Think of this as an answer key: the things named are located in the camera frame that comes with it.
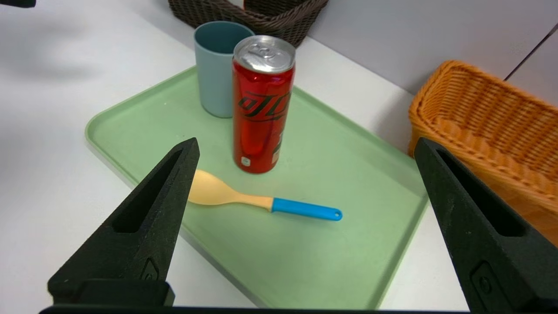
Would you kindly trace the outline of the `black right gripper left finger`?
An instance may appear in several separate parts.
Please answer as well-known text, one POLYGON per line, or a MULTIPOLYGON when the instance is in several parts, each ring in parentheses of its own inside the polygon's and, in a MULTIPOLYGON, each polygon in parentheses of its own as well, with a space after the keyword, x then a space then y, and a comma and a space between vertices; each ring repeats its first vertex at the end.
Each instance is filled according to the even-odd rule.
POLYGON ((55 306, 171 306, 166 282, 200 151, 175 145, 48 281, 55 306))

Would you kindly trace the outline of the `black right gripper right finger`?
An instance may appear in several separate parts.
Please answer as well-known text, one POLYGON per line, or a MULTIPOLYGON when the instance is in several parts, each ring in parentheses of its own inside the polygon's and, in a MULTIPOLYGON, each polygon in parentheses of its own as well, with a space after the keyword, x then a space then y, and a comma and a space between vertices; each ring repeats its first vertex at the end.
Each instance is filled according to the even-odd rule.
POLYGON ((450 151, 413 151, 471 311, 556 311, 558 250, 450 151))

